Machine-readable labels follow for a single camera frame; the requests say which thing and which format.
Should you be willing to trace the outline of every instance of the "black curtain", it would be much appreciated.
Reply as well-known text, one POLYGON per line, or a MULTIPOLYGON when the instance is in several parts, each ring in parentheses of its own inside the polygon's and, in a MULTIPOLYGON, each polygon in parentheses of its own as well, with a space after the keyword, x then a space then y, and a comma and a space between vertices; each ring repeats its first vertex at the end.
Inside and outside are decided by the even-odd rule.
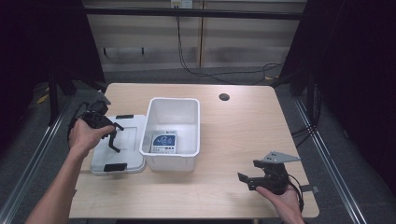
POLYGON ((395 11, 393 1, 308 1, 307 16, 300 22, 281 74, 303 71, 291 82, 297 94, 306 87, 307 77, 314 77, 326 105, 393 193, 395 11))
POLYGON ((105 82, 86 15, 39 7, 82 7, 77 0, 0 3, 1 150, 18 130, 36 84, 50 74, 67 94, 71 80, 105 82))

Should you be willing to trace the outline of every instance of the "blue label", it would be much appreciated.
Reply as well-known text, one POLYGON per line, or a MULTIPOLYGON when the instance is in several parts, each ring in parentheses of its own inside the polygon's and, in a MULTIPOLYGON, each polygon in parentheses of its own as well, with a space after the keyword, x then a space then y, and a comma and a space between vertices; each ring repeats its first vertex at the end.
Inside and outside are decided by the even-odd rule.
POLYGON ((174 135, 160 135, 155 138, 153 145, 154 146, 174 146, 175 138, 176 137, 174 135))

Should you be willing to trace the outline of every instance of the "electrical outlet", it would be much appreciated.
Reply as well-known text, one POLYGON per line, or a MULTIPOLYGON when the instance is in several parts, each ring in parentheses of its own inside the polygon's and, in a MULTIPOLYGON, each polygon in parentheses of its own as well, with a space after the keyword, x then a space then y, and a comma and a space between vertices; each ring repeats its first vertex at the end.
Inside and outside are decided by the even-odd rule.
POLYGON ((182 0, 181 1, 182 8, 190 8, 192 9, 192 0, 182 0))
POLYGON ((171 8, 181 8, 180 0, 171 0, 171 8))

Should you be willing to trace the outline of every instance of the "metal rail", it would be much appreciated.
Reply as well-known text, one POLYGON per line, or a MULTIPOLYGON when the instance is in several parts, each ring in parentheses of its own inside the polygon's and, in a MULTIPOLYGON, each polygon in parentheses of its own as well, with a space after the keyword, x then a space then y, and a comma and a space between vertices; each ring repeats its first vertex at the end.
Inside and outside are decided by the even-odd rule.
POLYGON ((207 18, 239 18, 263 20, 299 21, 303 13, 295 12, 263 12, 263 11, 232 11, 213 9, 186 8, 152 8, 152 7, 57 7, 57 6, 26 6, 33 13, 79 13, 92 15, 129 15, 129 16, 174 16, 174 17, 207 17, 207 18))
MULTIPOLYGON (((305 126, 311 127, 312 124, 308 116, 306 115, 307 111, 304 103, 302 102, 301 99, 297 99, 295 103, 297 104, 297 108, 300 112, 300 115, 304 120, 305 126)), ((339 172, 337 166, 335 165, 334 160, 332 159, 332 155, 330 154, 329 149, 327 149, 326 145, 324 144, 323 139, 321 138, 318 130, 315 129, 311 133, 311 137, 315 143, 315 146, 317 147, 320 157, 322 158, 326 166, 326 169, 332 179, 332 182, 334 183, 335 188, 337 189, 341 197, 341 200, 344 203, 344 206, 346 207, 346 210, 348 211, 350 217, 352 218, 353 223, 356 224, 367 223, 361 209, 359 208, 358 203, 356 202, 355 198, 350 192, 347 183, 344 181, 344 178, 341 176, 341 173, 339 172)))
POLYGON ((12 190, 11 194, 8 196, 4 206, 0 210, 0 223, 8 224, 12 222, 12 219, 15 217, 18 208, 21 205, 21 202, 29 189, 37 170, 43 161, 49 147, 52 142, 53 137, 57 133, 60 124, 64 118, 64 113, 67 108, 71 105, 72 97, 69 97, 64 109, 59 114, 58 118, 53 122, 51 126, 46 130, 43 138, 40 141, 37 149, 35 150, 35 154, 32 159, 30 159, 29 164, 24 170, 20 180, 15 186, 14 190, 12 190))

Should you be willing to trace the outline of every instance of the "wooden table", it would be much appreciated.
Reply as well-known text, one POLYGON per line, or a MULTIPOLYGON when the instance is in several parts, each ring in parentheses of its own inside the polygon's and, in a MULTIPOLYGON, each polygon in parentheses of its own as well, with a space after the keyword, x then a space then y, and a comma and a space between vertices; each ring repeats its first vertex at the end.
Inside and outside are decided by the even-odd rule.
MULTIPOLYGON (((201 152, 189 173, 152 172, 94 176, 92 152, 83 163, 70 217, 265 218, 275 208, 238 180, 237 173, 263 176, 253 166, 270 151, 298 156, 274 89, 259 86, 111 84, 107 115, 147 114, 153 97, 189 97, 201 103, 201 152), (227 93, 230 100, 221 101, 227 93)), ((299 161, 289 174, 308 184, 299 161)), ((312 192, 304 193, 304 217, 316 217, 312 192)))

